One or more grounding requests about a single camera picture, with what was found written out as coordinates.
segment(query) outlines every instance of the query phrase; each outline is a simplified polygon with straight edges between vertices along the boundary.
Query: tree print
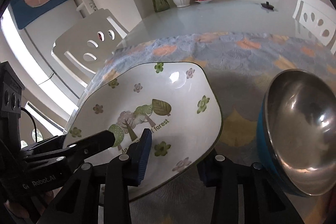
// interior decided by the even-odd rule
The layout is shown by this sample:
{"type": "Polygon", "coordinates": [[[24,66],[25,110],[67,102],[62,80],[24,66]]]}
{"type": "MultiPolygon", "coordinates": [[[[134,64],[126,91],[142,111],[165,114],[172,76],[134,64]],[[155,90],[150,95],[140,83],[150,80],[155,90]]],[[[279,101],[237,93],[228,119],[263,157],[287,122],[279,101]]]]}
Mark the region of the tree print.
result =
{"type": "Polygon", "coordinates": [[[122,147],[120,144],[124,139],[124,130],[120,126],[113,124],[110,126],[109,131],[112,132],[115,137],[115,142],[112,147],[118,146],[118,150],[121,150],[122,147]]]}
{"type": "Polygon", "coordinates": [[[152,108],[155,114],[160,116],[170,116],[171,105],[165,101],[153,99],[152,100],[152,108]]]}
{"type": "Polygon", "coordinates": [[[151,127],[156,126],[156,123],[149,117],[153,113],[153,107],[152,105],[143,105],[138,106],[136,110],[134,111],[135,119],[134,123],[144,123],[149,122],[151,127]]]}
{"type": "Polygon", "coordinates": [[[129,134],[132,141],[135,141],[138,137],[134,133],[133,128],[137,125],[134,122],[135,115],[130,111],[123,111],[120,113],[120,116],[117,120],[117,125],[120,126],[125,134],[129,134]]]}

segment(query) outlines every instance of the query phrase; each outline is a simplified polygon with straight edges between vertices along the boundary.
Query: floral pattern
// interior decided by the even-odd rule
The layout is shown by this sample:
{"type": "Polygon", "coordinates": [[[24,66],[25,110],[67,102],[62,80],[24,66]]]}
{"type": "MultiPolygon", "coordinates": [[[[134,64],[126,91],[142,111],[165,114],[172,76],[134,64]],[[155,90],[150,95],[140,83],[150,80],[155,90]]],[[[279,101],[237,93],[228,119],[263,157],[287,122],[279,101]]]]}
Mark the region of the floral pattern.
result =
{"type": "Polygon", "coordinates": [[[112,89],[114,89],[118,85],[119,85],[119,83],[118,83],[117,79],[114,79],[111,82],[109,82],[109,86],[112,87],[112,89]]]}
{"type": "Polygon", "coordinates": [[[185,158],[184,160],[180,160],[176,166],[173,168],[173,171],[181,172],[186,168],[189,164],[191,164],[191,161],[189,160],[189,157],[185,158]]]}
{"type": "Polygon", "coordinates": [[[155,153],[154,155],[155,156],[165,156],[167,155],[167,150],[171,147],[170,144],[166,144],[165,142],[161,142],[160,144],[156,144],[154,146],[154,149],[155,149],[155,153]]]}
{"type": "Polygon", "coordinates": [[[207,103],[209,103],[210,98],[207,98],[205,95],[202,97],[202,100],[198,101],[197,114],[204,112],[207,109],[207,103]]]}
{"type": "Polygon", "coordinates": [[[103,113],[104,110],[103,110],[103,106],[100,106],[100,105],[96,105],[93,107],[93,110],[96,114],[99,114],[99,113],[103,113]]]}
{"type": "Polygon", "coordinates": [[[157,63],[157,65],[155,65],[154,68],[156,69],[156,73],[163,71],[163,63],[157,63]]]}
{"type": "Polygon", "coordinates": [[[189,78],[193,78],[193,76],[194,76],[194,72],[195,72],[195,70],[192,69],[192,68],[190,68],[189,70],[187,70],[187,72],[186,72],[186,74],[187,74],[187,79],[189,79],[189,78]]]}
{"type": "Polygon", "coordinates": [[[82,131],[80,129],[78,129],[77,127],[74,127],[72,130],[69,131],[69,133],[74,138],[76,138],[76,137],[82,137],[82,134],[81,134],[82,131]]]}
{"type": "Polygon", "coordinates": [[[139,83],[139,84],[135,84],[133,90],[134,90],[135,92],[139,93],[140,90],[142,90],[142,86],[141,86],[141,84],[140,84],[140,83],[139,83]]]}

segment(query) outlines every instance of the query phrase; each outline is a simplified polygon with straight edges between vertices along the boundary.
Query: green flower print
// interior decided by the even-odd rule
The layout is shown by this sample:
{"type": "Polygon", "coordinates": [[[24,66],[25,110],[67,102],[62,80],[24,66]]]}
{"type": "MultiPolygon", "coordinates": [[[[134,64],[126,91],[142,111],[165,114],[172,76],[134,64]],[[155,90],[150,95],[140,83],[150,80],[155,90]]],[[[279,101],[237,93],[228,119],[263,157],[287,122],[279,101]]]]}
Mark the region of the green flower print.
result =
{"type": "Polygon", "coordinates": [[[207,98],[205,95],[202,97],[202,100],[198,101],[197,114],[204,112],[207,109],[207,103],[209,103],[210,98],[207,98]]]}
{"type": "Polygon", "coordinates": [[[72,130],[69,131],[69,133],[72,135],[72,137],[82,137],[81,133],[82,131],[78,129],[77,127],[74,127],[72,130]]]}
{"type": "Polygon", "coordinates": [[[118,83],[117,79],[114,79],[111,82],[109,82],[109,86],[112,87],[112,89],[114,89],[118,85],[119,85],[119,83],[118,83]]]}
{"type": "Polygon", "coordinates": [[[160,144],[156,144],[154,146],[155,156],[165,156],[168,152],[167,150],[171,147],[170,144],[166,144],[165,142],[161,142],[160,144]]]}
{"type": "Polygon", "coordinates": [[[156,73],[163,71],[163,63],[157,63],[154,68],[156,69],[156,73]]]}

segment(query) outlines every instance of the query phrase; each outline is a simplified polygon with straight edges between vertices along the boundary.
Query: round table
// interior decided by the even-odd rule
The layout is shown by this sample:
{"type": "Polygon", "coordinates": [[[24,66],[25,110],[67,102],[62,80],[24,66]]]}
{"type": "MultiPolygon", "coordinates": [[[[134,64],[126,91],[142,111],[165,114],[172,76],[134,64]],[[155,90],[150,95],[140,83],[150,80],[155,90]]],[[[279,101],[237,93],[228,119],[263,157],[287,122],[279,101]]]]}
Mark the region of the round table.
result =
{"type": "MultiPolygon", "coordinates": [[[[224,120],[215,149],[243,165],[259,160],[255,140],[258,113],[265,90],[276,74],[290,68],[308,70],[336,91],[336,59],[319,42],[268,33],[207,32],[160,38],[118,49],[95,75],[79,107],[100,86],[136,65],[175,61],[193,62],[204,69],[224,120]]],[[[75,116],[71,117],[66,131],[75,116]]],[[[329,195],[310,198],[289,195],[289,198],[305,223],[317,224],[324,217],[329,195]]],[[[192,166],[173,181],[132,202],[132,223],[210,223],[213,199],[214,189],[203,186],[196,167],[192,166]]],[[[243,223],[242,211],[240,223],[243,223]]]]}
{"type": "Polygon", "coordinates": [[[125,37],[124,46],[164,37],[205,32],[276,33],[300,37],[293,12],[286,7],[267,10],[260,3],[249,1],[212,1],[172,8],[143,19],[125,37]]]}

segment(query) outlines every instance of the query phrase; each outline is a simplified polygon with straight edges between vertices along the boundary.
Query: stainless steel bowl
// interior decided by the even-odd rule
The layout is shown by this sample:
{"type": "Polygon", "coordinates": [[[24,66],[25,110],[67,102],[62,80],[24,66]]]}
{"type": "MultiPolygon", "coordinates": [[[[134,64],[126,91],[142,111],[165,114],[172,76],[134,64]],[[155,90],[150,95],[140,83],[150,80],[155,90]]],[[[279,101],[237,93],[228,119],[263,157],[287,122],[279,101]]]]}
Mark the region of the stainless steel bowl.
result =
{"type": "Polygon", "coordinates": [[[266,145],[280,177],[304,194],[329,191],[336,183],[331,89],[309,72],[286,70],[273,79],[263,107],[266,145]]]}

